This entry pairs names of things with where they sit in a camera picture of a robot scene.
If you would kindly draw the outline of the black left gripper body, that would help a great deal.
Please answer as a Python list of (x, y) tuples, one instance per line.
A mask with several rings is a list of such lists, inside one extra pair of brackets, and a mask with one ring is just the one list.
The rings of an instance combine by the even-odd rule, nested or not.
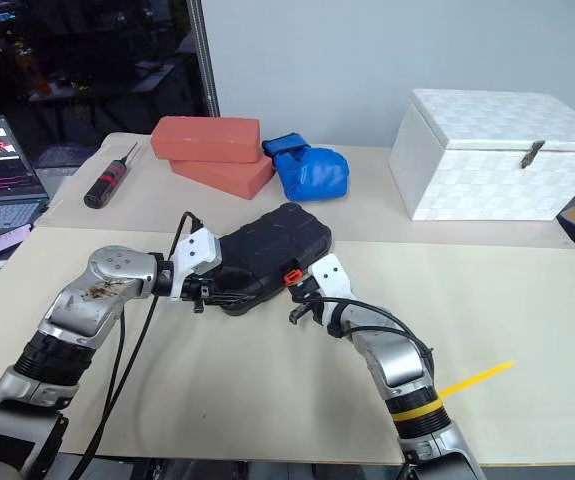
[(215, 287), (211, 278), (190, 275), (183, 281), (180, 299), (191, 302), (194, 313), (203, 313), (206, 305), (216, 304)]

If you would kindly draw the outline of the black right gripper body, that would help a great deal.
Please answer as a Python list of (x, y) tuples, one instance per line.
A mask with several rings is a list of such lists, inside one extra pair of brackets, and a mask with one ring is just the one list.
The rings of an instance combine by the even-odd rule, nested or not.
[(323, 295), (321, 294), (320, 286), (314, 278), (308, 278), (302, 287), (304, 311), (306, 313), (311, 313), (313, 320), (319, 324), (323, 324), (323, 313), (325, 304), (321, 300)]

